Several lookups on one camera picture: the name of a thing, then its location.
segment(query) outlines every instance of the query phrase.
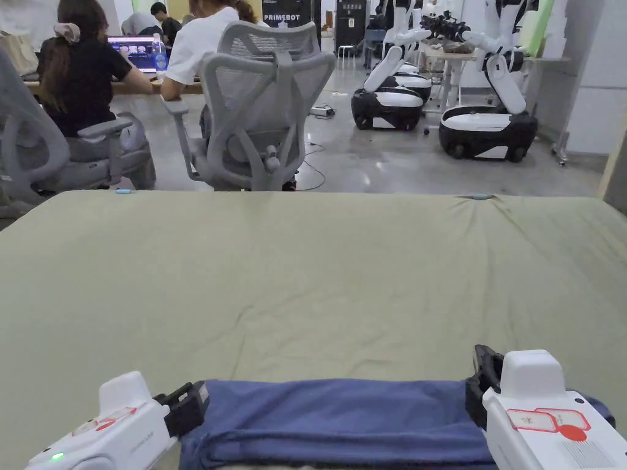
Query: concrete floor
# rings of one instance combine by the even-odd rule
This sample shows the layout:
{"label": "concrete floor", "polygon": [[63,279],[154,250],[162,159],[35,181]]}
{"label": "concrete floor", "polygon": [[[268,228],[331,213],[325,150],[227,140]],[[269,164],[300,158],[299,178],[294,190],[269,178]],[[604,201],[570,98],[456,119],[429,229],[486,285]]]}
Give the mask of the concrete floor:
{"label": "concrete floor", "polygon": [[[505,161],[457,161],[444,154],[437,132],[426,138],[419,130],[398,132],[358,130],[350,112],[350,98],[366,78],[357,68],[339,66],[318,104],[337,110],[332,120],[307,119],[307,157],[324,174],[316,191],[427,194],[515,194],[521,196],[593,196],[603,171],[603,161],[571,163],[561,168],[549,148],[536,142],[521,164]],[[185,97],[191,112],[186,119],[190,137],[199,137],[198,116],[204,97]],[[117,97],[114,110],[134,112],[147,128],[157,170],[157,188],[206,191],[203,183],[189,180],[171,117],[159,97]],[[297,175],[298,189],[318,186],[323,177],[303,165]]]}

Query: cable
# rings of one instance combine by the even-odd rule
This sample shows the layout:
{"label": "cable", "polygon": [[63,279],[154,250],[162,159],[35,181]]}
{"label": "cable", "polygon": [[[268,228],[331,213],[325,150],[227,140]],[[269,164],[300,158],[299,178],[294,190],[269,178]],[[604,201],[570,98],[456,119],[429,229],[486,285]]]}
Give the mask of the cable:
{"label": "cable", "polygon": [[[309,144],[309,145],[313,145],[315,147],[320,147],[319,150],[313,150],[307,154],[305,154],[305,157],[307,157],[308,155],[312,155],[312,154],[317,154],[319,152],[324,152],[326,151],[326,148],[324,147],[324,145],[320,145],[320,144],[315,144],[313,142],[305,142],[305,144]],[[309,163],[307,160],[304,160],[305,163],[307,164],[308,167],[310,167],[313,171],[315,171],[316,173],[318,173],[320,176],[322,176],[322,182],[318,185],[318,186],[313,186],[313,187],[308,187],[306,189],[297,189],[296,191],[313,191],[314,189],[318,189],[320,186],[322,186],[323,184],[326,183],[327,181],[327,177],[324,175],[323,172],[321,172],[320,170],[318,170],[318,168],[314,167],[311,163]]]}

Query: folded blue towel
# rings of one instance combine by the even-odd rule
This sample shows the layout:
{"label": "folded blue towel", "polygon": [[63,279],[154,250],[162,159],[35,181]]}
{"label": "folded blue towel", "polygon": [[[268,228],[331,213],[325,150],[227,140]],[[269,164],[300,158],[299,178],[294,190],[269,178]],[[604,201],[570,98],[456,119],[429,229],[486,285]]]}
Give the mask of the folded blue towel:
{"label": "folded blue towel", "polygon": [[[181,470],[232,464],[494,468],[465,410],[464,382],[208,380],[202,426],[182,441]],[[597,410],[609,410],[590,399]]]}

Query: stool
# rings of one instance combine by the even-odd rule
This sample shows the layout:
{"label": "stool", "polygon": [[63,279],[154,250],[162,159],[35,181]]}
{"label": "stool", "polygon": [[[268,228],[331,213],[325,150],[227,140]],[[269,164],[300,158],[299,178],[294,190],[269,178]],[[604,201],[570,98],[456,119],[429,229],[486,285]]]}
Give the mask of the stool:
{"label": "stool", "polygon": [[339,46],[337,48],[337,61],[340,61],[340,56],[342,57],[342,68],[344,68],[344,56],[346,55],[346,51],[349,52],[349,64],[350,64],[350,52],[353,52],[353,67],[355,67],[355,48],[353,46]]}

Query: red circle sticker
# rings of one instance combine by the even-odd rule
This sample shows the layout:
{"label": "red circle sticker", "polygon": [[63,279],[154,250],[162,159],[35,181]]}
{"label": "red circle sticker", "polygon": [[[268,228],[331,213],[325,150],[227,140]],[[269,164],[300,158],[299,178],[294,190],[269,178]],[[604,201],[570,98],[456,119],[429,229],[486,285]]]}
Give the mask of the red circle sticker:
{"label": "red circle sticker", "polygon": [[562,436],[571,441],[584,442],[587,440],[586,431],[570,424],[564,424],[557,428]]}

